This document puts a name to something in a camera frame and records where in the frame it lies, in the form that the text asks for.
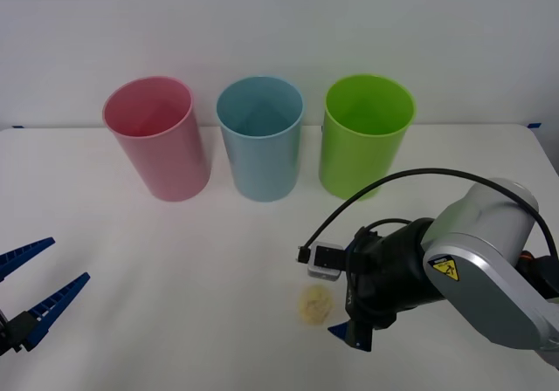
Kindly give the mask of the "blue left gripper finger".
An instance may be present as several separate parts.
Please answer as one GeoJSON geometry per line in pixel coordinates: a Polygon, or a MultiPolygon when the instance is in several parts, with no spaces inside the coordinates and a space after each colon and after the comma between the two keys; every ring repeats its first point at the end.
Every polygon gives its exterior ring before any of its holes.
{"type": "Polygon", "coordinates": [[[12,272],[27,263],[42,251],[55,244],[53,237],[10,250],[0,255],[0,281],[3,282],[12,272]]]}
{"type": "Polygon", "coordinates": [[[84,272],[50,297],[39,302],[30,310],[21,312],[5,322],[5,352],[22,349],[30,352],[49,332],[49,329],[72,303],[90,279],[84,272]]]}

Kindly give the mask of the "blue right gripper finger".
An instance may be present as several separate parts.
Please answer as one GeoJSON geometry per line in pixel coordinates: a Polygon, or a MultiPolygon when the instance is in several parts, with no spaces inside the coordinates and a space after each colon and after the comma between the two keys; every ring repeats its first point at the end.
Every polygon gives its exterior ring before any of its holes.
{"type": "Polygon", "coordinates": [[[328,328],[336,338],[360,351],[372,350],[372,326],[352,319],[328,328]]]}

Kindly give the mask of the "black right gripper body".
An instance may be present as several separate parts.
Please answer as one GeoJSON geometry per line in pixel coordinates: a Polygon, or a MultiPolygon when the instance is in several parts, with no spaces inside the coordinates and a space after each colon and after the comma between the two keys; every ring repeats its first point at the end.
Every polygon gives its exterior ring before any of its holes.
{"type": "Polygon", "coordinates": [[[356,323],[383,330],[397,319],[390,305],[380,304],[379,289],[374,279],[375,262],[365,251],[375,246],[382,238],[374,226],[361,227],[346,248],[344,258],[347,281],[345,310],[356,323]]]}

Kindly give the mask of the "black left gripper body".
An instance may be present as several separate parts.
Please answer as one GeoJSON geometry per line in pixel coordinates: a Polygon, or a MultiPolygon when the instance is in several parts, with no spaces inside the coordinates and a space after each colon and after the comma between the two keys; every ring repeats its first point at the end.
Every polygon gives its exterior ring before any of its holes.
{"type": "Polygon", "coordinates": [[[10,338],[8,333],[8,320],[2,311],[0,311],[0,355],[4,355],[11,349],[10,338]]]}

